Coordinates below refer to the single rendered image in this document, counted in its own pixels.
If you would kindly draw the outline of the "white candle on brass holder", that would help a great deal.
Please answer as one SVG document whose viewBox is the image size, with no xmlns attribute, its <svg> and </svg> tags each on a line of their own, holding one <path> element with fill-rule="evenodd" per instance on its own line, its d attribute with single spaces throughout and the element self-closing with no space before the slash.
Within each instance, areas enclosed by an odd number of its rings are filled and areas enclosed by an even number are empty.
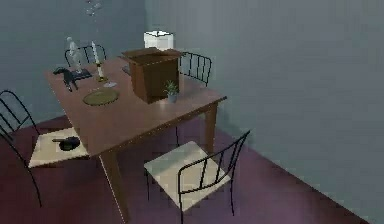
<svg viewBox="0 0 384 224">
<path fill-rule="evenodd" d="M 96 44 L 92 41 L 91 46 L 92 46 L 92 51 L 93 51 L 93 55 L 94 55 L 94 59 L 95 59 L 95 63 L 96 63 L 97 71 L 98 71 L 98 76 L 99 76 L 98 81 L 99 82 L 105 82 L 105 81 L 107 81 L 107 78 L 104 76 L 101 62 L 99 60 L 99 56 L 97 53 Z"/>
</svg>

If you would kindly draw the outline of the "dark blue book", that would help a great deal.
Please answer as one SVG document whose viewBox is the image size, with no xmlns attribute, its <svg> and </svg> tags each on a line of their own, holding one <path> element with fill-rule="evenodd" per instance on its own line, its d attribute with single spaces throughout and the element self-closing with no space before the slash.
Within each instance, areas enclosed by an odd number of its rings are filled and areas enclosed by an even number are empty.
<svg viewBox="0 0 384 224">
<path fill-rule="evenodd" d="M 82 80 L 92 76 L 92 74 L 87 69 L 82 69 L 81 72 L 75 70 L 72 72 L 72 75 L 75 80 Z"/>
</svg>

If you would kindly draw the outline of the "round olive green plate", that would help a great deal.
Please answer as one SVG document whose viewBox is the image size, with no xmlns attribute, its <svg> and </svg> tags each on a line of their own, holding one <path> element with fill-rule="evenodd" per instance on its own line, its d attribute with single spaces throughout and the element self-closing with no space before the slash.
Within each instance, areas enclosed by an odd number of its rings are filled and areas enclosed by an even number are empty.
<svg viewBox="0 0 384 224">
<path fill-rule="evenodd" d="M 111 88 L 95 90 L 83 98 L 83 102 L 90 106 L 101 106 L 112 103 L 119 98 L 119 92 Z"/>
</svg>

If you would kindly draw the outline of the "black horse figurine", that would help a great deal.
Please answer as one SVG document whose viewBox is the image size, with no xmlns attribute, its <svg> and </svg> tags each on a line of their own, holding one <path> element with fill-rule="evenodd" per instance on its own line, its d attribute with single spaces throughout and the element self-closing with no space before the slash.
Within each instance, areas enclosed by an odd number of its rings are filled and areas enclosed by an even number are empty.
<svg viewBox="0 0 384 224">
<path fill-rule="evenodd" d="M 75 82 L 74 76 L 70 70 L 68 70 L 64 67 L 57 67 L 53 71 L 53 74 L 54 75 L 58 75 L 58 74 L 63 75 L 63 82 L 69 91 L 72 91 L 72 86 L 74 86 L 75 89 L 78 89 L 78 86 Z"/>
</svg>

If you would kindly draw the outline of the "brown wooden dining table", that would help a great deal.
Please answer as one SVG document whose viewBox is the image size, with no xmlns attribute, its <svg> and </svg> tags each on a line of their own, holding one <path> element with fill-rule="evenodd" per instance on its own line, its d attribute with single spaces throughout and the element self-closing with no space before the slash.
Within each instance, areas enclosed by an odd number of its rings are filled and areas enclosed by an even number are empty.
<svg viewBox="0 0 384 224">
<path fill-rule="evenodd" d="M 45 77 L 75 128 L 90 156 L 98 157 L 118 207 L 121 221 L 130 222 L 129 210 L 122 187 L 117 152 L 130 145 L 176 126 L 200 114 L 205 116 L 204 148 L 213 151 L 218 104 L 226 99 L 219 92 L 203 87 L 198 82 L 180 79 L 180 95 L 170 103 L 160 100 L 147 104 L 138 98 L 131 85 L 131 77 L 122 71 L 125 62 L 120 58 L 108 59 L 103 68 L 109 80 L 116 83 L 119 98 L 104 106 L 89 106 L 83 98 L 102 84 L 94 78 L 77 82 L 78 88 L 68 91 L 63 79 L 48 71 Z"/>
</svg>

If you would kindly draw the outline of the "black frying pan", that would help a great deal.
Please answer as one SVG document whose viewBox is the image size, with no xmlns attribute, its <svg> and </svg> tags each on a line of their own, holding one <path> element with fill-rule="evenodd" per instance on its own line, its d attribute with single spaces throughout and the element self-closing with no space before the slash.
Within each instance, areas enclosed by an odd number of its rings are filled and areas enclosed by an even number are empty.
<svg viewBox="0 0 384 224">
<path fill-rule="evenodd" d="M 59 144 L 62 151 L 71 151 L 80 145 L 80 139 L 75 136 L 70 136 L 64 139 L 53 139 L 53 142 Z"/>
</svg>

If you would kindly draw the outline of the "clear glass bottle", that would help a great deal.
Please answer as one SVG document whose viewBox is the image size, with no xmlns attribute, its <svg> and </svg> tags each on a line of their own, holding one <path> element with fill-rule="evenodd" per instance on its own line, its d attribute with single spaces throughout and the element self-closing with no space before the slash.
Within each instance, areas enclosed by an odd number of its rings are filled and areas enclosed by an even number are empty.
<svg viewBox="0 0 384 224">
<path fill-rule="evenodd" d="M 77 44 L 73 41 L 72 37 L 67 37 L 66 38 L 67 42 L 69 43 L 69 55 L 71 56 L 75 67 L 76 67 L 76 72 L 81 73 L 81 53 L 80 50 L 78 49 Z"/>
</svg>

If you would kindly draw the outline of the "small potted green plant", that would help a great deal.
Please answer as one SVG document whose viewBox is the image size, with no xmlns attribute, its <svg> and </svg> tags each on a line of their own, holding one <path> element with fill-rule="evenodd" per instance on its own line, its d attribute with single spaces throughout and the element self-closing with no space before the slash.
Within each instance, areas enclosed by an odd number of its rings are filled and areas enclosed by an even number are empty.
<svg viewBox="0 0 384 224">
<path fill-rule="evenodd" d="M 170 103 L 175 103 L 179 93 L 178 86 L 171 80 L 168 80 L 165 85 L 164 92 L 167 94 L 167 99 Z"/>
</svg>

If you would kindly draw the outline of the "brown cardboard box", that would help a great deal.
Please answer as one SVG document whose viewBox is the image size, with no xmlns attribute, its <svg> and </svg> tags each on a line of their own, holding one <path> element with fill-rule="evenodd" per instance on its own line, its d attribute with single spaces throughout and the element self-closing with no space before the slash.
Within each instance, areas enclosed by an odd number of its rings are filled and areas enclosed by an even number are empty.
<svg viewBox="0 0 384 224">
<path fill-rule="evenodd" d="M 159 50 L 156 47 L 125 51 L 121 59 L 129 63 L 133 91 L 147 104 L 167 97 L 166 84 L 179 84 L 179 58 L 182 53 L 173 50 Z"/>
</svg>

